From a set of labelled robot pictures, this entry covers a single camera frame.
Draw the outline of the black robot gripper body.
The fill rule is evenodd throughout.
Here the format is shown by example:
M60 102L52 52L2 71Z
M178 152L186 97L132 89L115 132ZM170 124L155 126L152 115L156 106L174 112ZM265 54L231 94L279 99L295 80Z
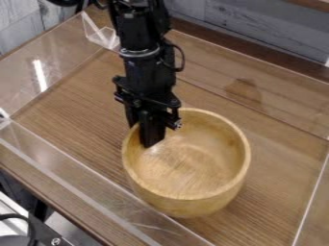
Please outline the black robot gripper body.
M137 100L140 111L160 115L166 127L180 126L180 99L172 92L176 74L184 69L184 53L176 44L162 44L152 48L119 49L124 75L113 77L115 99L124 106L125 101Z

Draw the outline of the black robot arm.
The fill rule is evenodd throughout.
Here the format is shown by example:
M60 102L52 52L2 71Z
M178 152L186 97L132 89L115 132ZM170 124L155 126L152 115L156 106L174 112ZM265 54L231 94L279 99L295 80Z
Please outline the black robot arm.
M184 61L175 60L183 51L166 38L171 31L168 10L163 0L89 1L109 14L124 65L124 74L112 78L115 99L148 148L164 139L167 129L180 126L180 99L172 88Z

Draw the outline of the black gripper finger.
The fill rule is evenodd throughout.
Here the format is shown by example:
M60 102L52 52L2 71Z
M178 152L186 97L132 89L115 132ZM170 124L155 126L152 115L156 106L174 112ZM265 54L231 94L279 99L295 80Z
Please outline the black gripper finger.
M139 112L140 141L145 148L163 140L166 125L159 114L151 111Z
M128 126L132 127L139 121L137 110L140 107L140 102L137 100L131 100L124 102L124 112L128 122Z

